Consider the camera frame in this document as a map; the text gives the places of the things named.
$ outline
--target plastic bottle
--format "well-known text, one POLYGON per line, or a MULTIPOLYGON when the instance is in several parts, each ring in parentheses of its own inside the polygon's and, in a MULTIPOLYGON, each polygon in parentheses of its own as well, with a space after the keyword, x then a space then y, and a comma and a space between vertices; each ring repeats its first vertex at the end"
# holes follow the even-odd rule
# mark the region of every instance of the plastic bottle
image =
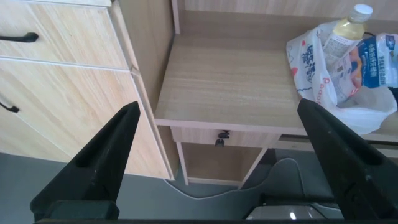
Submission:
POLYGON ((363 38, 366 32, 365 22, 372 16, 372 13, 372 7, 365 4, 357 4, 348 17, 337 23, 333 33, 323 46, 328 68, 342 58, 351 47, 355 46, 358 40, 363 38))

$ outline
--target drawer lock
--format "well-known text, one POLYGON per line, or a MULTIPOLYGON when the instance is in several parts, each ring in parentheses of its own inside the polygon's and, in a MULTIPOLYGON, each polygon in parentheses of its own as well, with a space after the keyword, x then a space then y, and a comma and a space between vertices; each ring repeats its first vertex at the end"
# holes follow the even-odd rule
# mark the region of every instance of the drawer lock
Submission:
POLYGON ((225 141, 224 139, 229 139, 229 131, 224 130, 223 133, 218 134, 218 139, 216 140, 215 146, 216 147, 224 147, 225 141))

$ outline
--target plastic bag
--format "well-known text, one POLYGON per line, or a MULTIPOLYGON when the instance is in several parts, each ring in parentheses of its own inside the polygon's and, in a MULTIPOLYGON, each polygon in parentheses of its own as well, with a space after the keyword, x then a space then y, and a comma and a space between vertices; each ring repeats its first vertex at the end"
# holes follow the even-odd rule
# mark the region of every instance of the plastic bag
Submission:
POLYGON ((335 87, 322 51, 322 45, 336 23, 321 24, 287 42, 287 57, 294 83, 302 98, 317 102, 358 134, 368 134, 379 129, 381 123, 397 111, 397 103, 385 86, 374 89, 364 87, 344 105, 337 107, 335 87))
POLYGON ((338 105, 362 86, 398 86, 396 40, 397 34, 369 37, 334 64, 329 74, 335 86, 338 105))

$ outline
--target cable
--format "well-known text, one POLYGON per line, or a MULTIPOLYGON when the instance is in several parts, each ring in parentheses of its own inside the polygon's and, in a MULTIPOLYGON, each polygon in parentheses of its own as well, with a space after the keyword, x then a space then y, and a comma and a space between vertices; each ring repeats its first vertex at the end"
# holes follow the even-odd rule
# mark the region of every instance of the cable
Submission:
POLYGON ((317 205, 319 207, 322 207, 322 208, 332 209, 332 210, 339 211, 339 212, 341 211, 339 208, 333 208, 333 207, 329 207, 329 206, 324 206, 324 205, 321 205, 321 204, 316 203, 316 202, 314 202, 313 204, 315 204, 315 205, 317 205))
MULTIPOLYGON (((295 164, 296 164, 296 166, 297 166, 297 170, 298 170, 298 176, 300 177, 300 183, 301 183, 302 192, 303 192, 303 194, 304 194, 304 197, 307 197, 307 195, 306 195, 306 193, 305 193, 305 190, 304 190, 304 184, 303 184, 303 179, 302 179, 300 167, 299 167, 299 164, 297 163, 297 161, 296 161, 295 159, 292 159, 292 158, 284 158, 284 159, 279 160, 278 162, 276 162, 276 163, 274 164, 274 166, 271 168, 271 170, 269 171, 269 173, 271 173, 271 172, 273 171, 273 169, 274 169, 274 167, 276 166, 276 164, 278 164, 278 163, 280 163, 280 162, 282 162, 282 161, 286 161, 286 160, 290 160, 290 161, 295 162, 295 164)), ((186 196, 186 197, 188 197, 188 198, 190 198, 190 199, 193 199, 193 200, 211 199, 211 198, 219 197, 219 196, 222 196, 222 195, 225 195, 225 194, 229 194, 229 193, 231 193, 231 192, 244 192, 244 191, 256 189, 256 188, 258 188, 259 186, 261 186, 266 180, 267 180, 267 178, 265 178, 260 184, 258 184, 258 185, 256 185, 256 186, 253 186, 253 187, 250 187, 250 188, 247 188, 247 189, 229 190, 229 191, 226 191, 226 192, 223 192, 223 193, 220 193, 220 194, 210 195, 210 196, 207 196, 207 197, 194 197, 194 196, 191 196, 191 195, 189 195, 189 194, 187 194, 187 193, 185 193, 185 192, 182 192, 182 191, 181 191, 180 189, 178 189, 176 186, 170 184, 167 180, 163 179, 163 181, 164 181, 167 185, 169 185, 171 188, 173 188, 174 190, 178 191, 180 194, 182 194, 182 195, 184 195, 184 196, 186 196)))

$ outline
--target white plastic bag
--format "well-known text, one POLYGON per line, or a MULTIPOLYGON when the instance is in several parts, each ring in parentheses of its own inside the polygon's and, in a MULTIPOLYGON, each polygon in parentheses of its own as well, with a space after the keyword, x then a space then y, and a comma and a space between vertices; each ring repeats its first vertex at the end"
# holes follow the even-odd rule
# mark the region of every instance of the white plastic bag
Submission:
POLYGON ((387 87, 362 87, 344 103, 344 107, 337 107, 335 87, 322 51, 322 45, 336 23, 321 24, 287 42, 294 83, 301 97, 319 103, 358 134, 368 134, 379 129, 381 123, 397 111, 397 103, 387 87))

